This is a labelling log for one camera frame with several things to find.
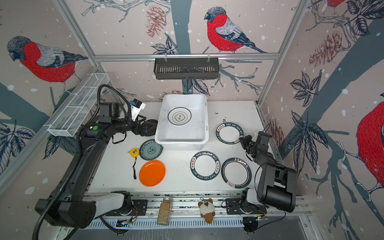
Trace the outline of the small green rim plate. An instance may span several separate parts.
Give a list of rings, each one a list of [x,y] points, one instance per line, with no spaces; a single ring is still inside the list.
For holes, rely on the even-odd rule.
[[[235,145],[244,137],[243,129],[235,123],[225,122],[216,128],[217,139],[227,145]]]

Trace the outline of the white plate black line emblem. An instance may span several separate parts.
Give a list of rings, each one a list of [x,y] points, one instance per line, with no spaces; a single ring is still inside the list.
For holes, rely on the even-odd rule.
[[[174,108],[168,114],[169,122],[176,126],[182,126],[187,124],[191,120],[191,118],[191,111],[184,107]]]

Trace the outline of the green red rim plate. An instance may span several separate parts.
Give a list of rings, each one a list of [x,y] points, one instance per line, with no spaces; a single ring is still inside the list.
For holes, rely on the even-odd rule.
[[[223,181],[231,188],[243,189],[252,180],[252,171],[249,165],[239,158],[228,158],[221,167]]]

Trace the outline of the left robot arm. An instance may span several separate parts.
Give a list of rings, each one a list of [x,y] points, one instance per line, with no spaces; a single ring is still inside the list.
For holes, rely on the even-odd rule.
[[[115,134],[132,132],[150,137],[156,133],[157,120],[131,116],[132,111],[139,112],[140,107],[138,100],[134,100],[128,110],[119,103],[99,104],[97,122],[86,124],[76,138],[77,153],[65,175],[48,199],[38,200],[35,210],[41,216],[39,223],[47,221],[52,226],[84,229],[95,218],[112,210],[132,209],[131,195],[126,191],[114,191],[88,201],[84,195]]]

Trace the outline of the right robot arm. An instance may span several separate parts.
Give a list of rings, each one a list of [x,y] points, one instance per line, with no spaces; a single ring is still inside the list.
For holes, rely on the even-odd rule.
[[[260,131],[255,141],[250,135],[239,138],[239,141],[261,171],[256,187],[258,202],[291,213],[296,206],[297,172],[280,164],[269,152],[271,137]]]

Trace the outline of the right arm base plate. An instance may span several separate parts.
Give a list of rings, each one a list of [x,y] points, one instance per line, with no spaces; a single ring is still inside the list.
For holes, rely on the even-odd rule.
[[[267,213],[264,205],[252,204],[240,198],[227,198],[224,203],[228,215],[265,215]]]

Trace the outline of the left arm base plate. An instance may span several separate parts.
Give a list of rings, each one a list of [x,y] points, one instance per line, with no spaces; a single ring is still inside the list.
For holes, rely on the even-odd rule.
[[[125,216],[145,216],[148,206],[148,200],[132,200],[133,207],[130,211],[117,209],[106,213],[108,217],[125,217]]]

